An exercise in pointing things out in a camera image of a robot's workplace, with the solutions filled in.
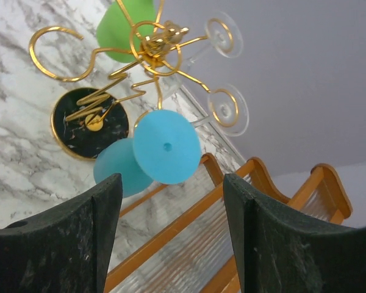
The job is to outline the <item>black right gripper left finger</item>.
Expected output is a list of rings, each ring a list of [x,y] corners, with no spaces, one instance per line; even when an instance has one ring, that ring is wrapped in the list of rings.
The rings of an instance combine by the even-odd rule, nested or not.
[[[103,292],[121,176],[0,229],[0,292]]]

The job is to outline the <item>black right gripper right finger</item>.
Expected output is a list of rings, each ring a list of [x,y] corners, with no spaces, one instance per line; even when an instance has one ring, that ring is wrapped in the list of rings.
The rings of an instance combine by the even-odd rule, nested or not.
[[[242,292],[366,292],[366,227],[303,214],[233,173],[223,197]]]

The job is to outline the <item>blue plastic goblet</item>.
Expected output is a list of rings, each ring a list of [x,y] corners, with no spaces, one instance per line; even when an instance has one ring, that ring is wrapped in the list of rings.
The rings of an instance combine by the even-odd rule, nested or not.
[[[133,137],[118,140],[103,150],[93,167],[95,183],[119,173],[123,197],[147,189],[154,181],[179,184],[191,177],[201,160],[195,128],[181,114],[156,110],[145,115]]]

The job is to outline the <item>clear tall wine glass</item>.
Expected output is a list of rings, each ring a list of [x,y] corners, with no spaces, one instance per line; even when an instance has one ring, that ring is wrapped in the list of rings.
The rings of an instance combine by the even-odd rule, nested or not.
[[[238,137],[245,133],[249,125],[249,109],[241,92],[227,84],[223,89],[213,90],[207,96],[209,114],[192,121],[194,128],[214,122],[226,136]]]

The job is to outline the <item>green plastic goblet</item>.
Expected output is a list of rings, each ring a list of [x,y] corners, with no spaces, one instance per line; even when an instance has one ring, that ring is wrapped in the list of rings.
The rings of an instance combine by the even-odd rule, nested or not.
[[[122,0],[132,22],[154,21],[156,10],[153,0]],[[131,25],[115,1],[106,10],[96,29],[96,39],[101,48],[118,48],[129,51]]]

